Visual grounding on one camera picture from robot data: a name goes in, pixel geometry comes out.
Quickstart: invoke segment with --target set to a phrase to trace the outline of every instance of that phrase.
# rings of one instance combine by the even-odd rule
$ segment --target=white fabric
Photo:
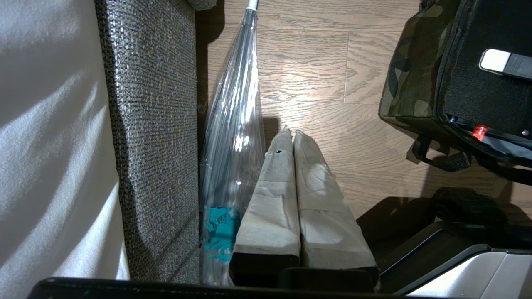
[[[266,153],[233,252],[299,256],[300,250],[292,133],[286,129]]]
[[[376,267],[375,258],[318,144],[301,131],[294,138],[301,260],[309,268]]]
[[[2,3],[0,98],[0,298],[128,279],[92,0]]]

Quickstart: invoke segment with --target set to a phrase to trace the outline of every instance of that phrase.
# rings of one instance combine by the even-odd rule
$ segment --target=bag strap
[[[412,153],[416,159],[449,172],[464,170],[471,166],[471,154],[466,152],[456,153],[436,160],[427,158],[431,142],[431,138],[422,135],[418,136],[412,145]]]
[[[464,170],[471,166],[471,154],[467,152],[456,153],[437,160],[427,158],[427,152],[431,142],[431,138],[422,135],[419,135],[414,141],[414,144],[412,145],[412,153],[418,160],[422,160],[427,164],[449,172]],[[532,186],[531,170],[501,166],[497,163],[497,160],[485,155],[477,155],[476,159],[480,166],[500,177],[509,181]]]
[[[532,171],[530,170],[501,166],[492,157],[475,156],[475,158],[480,166],[507,180],[532,186]]]

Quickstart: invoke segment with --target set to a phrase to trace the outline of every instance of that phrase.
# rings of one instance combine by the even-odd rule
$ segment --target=clear plastic umbrella
[[[200,164],[202,281],[229,285],[240,219],[264,161],[256,53],[257,0],[250,0],[207,118]]]

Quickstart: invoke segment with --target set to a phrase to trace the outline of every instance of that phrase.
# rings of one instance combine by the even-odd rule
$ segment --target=white sheet
[[[0,297],[50,276],[128,279],[92,0],[0,10]]]

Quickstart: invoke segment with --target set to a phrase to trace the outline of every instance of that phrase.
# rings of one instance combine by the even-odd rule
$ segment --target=black bag
[[[379,116],[419,134],[418,159],[458,171],[475,156],[490,171],[532,185],[532,171],[499,164],[532,168],[531,15],[528,0],[436,0],[406,23]],[[495,57],[502,69],[481,68],[481,60],[504,52],[512,53],[506,67]],[[461,152],[430,160],[432,140]]]

